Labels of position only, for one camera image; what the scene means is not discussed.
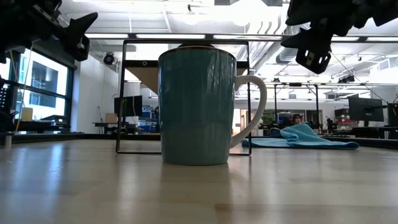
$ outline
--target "blue cloth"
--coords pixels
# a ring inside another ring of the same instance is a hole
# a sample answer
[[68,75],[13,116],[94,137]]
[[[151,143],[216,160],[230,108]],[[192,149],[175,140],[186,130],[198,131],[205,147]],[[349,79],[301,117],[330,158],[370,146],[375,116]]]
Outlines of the blue cloth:
[[[336,142],[319,137],[306,124],[296,124],[280,130],[283,139],[253,138],[253,147],[293,147],[307,149],[357,149],[356,142]],[[249,140],[244,139],[242,146],[249,146]]]

